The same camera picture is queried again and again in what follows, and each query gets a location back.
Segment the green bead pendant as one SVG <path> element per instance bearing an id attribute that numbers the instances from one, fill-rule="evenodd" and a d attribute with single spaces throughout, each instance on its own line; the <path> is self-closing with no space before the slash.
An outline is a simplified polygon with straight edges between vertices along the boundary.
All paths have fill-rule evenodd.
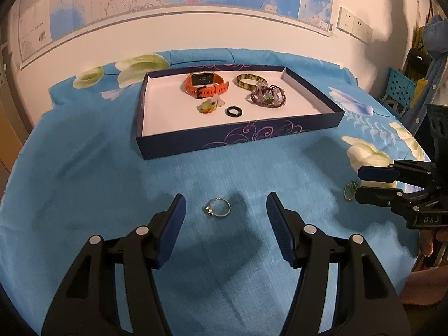
<path id="1" fill-rule="evenodd" d="M 197 106 L 197 111 L 201 114 L 209 114 L 214 112 L 218 107 L 217 101 L 212 101 L 211 99 L 208 99 L 206 101 L 203 101 L 199 106 Z"/>

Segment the orange smart watch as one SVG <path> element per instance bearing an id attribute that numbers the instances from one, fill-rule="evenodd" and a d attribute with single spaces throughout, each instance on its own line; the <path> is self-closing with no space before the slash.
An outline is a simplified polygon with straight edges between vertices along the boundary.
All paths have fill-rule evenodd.
<path id="1" fill-rule="evenodd" d="M 229 82 L 215 72 L 196 72 L 185 80 L 185 91 L 196 99 L 222 95 L 228 90 Z"/>

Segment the pink flower hair clip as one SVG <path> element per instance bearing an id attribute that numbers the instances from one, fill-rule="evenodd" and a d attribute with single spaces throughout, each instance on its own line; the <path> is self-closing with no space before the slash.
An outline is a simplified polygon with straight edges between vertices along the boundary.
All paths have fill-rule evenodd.
<path id="1" fill-rule="evenodd" d="M 224 101 L 221 99 L 219 94 L 215 94 L 212 98 L 211 98 L 211 102 L 213 106 L 216 107 L 222 107 L 225 105 Z"/>

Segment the blue plastic basket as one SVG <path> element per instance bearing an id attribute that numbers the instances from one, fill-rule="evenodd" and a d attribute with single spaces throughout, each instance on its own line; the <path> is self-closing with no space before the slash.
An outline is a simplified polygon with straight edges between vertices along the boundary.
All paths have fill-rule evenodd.
<path id="1" fill-rule="evenodd" d="M 399 104 L 404 110 L 411 106 L 415 95 L 416 84 L 394 68 L 389 68 L 389 77 L 385 90 L 385 98 Z"/>

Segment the blue floral bedsheet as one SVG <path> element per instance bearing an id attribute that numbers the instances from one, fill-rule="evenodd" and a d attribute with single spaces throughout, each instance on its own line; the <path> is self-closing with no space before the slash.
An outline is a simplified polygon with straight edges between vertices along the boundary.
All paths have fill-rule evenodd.
<path id="1" fill-rule="evenodd" d="M 141 85 L 118 85 L 118 64 L 93 86 L 68 78 L 49 90 L 1 200 L 1 284 L 39 331 L 65 273 L 88 238 L 128 234 L 181 193 L 187 215 L 170 260 L 155 274 L 175 335 L 278 335 L 298 272 L 285 262 L 266 213 L 283 204 L 328 234 L 362 234 L 397 290 L 418 235 L 387 209 L 343 198 L 362 165 L 425 160 L 407 129 L 336 64 L 244 49 L 164 52 L 170 67 L 288 67 L 333 99 L 335 128 L 146 161 L 134 133 Z"/>

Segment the dark blue box tray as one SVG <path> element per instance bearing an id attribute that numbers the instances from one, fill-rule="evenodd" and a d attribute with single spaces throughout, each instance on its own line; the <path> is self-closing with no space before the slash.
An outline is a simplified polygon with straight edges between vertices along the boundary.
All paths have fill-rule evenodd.
<path id="1" fill-rule="evenodd" d="M 225 105 L 209 114 L 185 91 L 196 72 L 215 72 L 229 82 Z M 344 111 L 287 67 L 225 64 L 150 72 L 136 111 L 136 140 L 150 160 L 339 125 Z"/>

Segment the white wall socket panel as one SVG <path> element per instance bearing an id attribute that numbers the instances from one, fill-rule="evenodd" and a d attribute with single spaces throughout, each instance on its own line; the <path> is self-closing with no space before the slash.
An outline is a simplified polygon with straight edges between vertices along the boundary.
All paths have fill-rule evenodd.
<path id="1" fill-rule="evenodd" d="M 336 28 L 365 44 L 370 44 L 373 38 L 374 29 L 344 7 L 339 8 Z"/>

